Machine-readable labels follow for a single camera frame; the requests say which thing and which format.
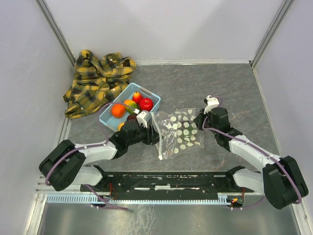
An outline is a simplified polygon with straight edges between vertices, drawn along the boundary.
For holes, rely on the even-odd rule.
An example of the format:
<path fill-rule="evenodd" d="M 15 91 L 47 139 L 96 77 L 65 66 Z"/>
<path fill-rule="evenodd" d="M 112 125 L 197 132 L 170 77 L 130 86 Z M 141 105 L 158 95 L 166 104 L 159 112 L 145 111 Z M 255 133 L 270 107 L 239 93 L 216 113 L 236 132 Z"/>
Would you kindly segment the small green fake fruit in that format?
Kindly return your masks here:
<path fill-rule="evenodd" d="M 184 127 L 183 135 L 184 136 L 190 136 L 192 134 L 192 130 L 193 130 L 193 128 L 191 126 L 186 127 L 186 128 Z"/>

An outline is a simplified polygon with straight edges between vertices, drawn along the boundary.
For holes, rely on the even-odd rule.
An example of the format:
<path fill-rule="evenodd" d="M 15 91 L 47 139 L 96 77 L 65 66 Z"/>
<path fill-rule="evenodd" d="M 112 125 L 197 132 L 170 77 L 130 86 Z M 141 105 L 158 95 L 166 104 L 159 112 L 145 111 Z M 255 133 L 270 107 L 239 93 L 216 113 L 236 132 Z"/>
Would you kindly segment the dark purple fake fruit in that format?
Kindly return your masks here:
<path fill-rule="evenodd" d="M 137 122 L 137 118 L 136 118 L 137 114 L 130 114 L 127 117 L 127 121 L 135 121 Z"/>

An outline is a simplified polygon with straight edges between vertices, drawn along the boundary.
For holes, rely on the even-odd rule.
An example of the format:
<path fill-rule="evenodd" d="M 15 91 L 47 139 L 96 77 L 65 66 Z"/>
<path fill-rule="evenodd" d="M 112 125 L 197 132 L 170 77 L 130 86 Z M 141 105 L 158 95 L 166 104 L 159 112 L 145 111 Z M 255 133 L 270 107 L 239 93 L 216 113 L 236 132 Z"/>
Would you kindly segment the clear polka dot zip bag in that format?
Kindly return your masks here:
<path fill-rule="evenodd" d="M 198 130 L 193 122 L 196 114 L 195 108 L 151 114 L 153 127 L 159 133 L 159 143 L 156 147 L 160 160 L 172 159 L 195 149 L 204 148 L 204 133 Z M 189 126 L 193 128 L 192 134 L 184 136 L 183 129 Z"/>

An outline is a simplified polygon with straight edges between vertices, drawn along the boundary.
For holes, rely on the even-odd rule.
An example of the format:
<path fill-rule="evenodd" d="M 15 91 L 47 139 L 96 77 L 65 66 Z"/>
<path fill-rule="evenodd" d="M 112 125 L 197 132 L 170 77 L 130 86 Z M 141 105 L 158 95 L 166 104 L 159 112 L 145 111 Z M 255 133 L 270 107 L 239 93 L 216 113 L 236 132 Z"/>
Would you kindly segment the yellow orange fake fruit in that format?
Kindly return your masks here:
<path fill-rule="evenodd" d="M 120 123 L 120 124 L 118 125 L 117 130 L 120 131 L 124 124 L 125 124 L 125 122 Z"/>

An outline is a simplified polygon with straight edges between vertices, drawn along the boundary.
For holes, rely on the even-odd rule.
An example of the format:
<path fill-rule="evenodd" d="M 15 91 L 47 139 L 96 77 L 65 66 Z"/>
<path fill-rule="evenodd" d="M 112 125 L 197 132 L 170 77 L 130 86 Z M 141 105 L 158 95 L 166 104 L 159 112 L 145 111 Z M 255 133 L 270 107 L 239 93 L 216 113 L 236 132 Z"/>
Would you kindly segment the red fake apple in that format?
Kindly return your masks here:
<path fill-rule="evenodd" d="M 143 98 L 139 102 L 139 108 L 142 111 L 151 111 L 154 107 L 154 103 L 150 98 Z"/>

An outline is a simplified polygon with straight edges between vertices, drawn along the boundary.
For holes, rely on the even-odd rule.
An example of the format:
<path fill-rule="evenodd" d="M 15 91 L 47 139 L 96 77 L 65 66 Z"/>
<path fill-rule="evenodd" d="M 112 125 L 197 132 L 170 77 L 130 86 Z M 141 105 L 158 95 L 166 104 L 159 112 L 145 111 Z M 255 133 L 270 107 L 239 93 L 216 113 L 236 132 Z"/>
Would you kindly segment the green orange fake mango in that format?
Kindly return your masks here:
<path fill-rule="evenodd" d="M 139 110 L 139 106 L 133 100 L 127 99 L 124 101 L 124 104 L 126 105 L 125 109 L 129 114 L 134 114 L 135 109 Z"/>

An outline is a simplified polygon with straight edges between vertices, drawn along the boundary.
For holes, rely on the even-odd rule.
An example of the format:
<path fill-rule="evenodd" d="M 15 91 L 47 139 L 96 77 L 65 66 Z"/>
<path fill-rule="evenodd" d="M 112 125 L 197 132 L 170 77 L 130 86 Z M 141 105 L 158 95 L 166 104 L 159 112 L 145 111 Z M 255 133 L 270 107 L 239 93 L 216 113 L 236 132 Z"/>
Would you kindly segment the orange fake orange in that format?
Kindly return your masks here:
<path fill-rule="evenodd" d="M 125 106 L 122 104 L 114 104 L 111 113 L 115 118 L 122 118 L 126 112 Z"/>

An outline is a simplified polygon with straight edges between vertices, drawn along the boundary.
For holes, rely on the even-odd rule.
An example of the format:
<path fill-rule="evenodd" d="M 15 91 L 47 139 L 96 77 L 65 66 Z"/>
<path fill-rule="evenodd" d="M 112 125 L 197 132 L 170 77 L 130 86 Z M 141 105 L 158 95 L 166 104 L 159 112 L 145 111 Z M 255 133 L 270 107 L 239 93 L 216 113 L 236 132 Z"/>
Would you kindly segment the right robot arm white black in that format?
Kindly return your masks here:
<path fill-rule="evenodd" d="M 194 122 L 198 129 L 213 132 L 219 146 L 256 168 L 255 172 L 243 166 L 229 170 L 230 176 L 224 180 L 229 191 L 251 189 L 264 195 L 279 210 L 290 204 L 300 204 L 309 194 L 296 159 L 272 154 L 251 142 L 242 132 L 231 127 L 227 109 L 201 109 Z"/>

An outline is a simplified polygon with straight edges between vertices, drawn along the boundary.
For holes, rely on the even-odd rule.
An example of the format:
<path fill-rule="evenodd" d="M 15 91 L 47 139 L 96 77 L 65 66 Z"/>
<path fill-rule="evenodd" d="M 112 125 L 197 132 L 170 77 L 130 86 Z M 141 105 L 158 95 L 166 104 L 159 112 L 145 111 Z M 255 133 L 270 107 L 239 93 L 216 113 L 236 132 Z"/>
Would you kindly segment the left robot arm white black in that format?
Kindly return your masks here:
<path fill-rule="evenodd" d="M 56 191 L 85 184 L 103 191 L 108 186 L 108 179 L 94 163 L 118 159 L 127 153 L 129 146 L 137 143 L 154 145 L 158 142 L 159 134 L 152 124 L 144 127 L 127 121 L 120 131 L 102 142 L 74 144 L 63 140 L 39 164 L 39 171 L 45 176 L 45 184 Z"/>

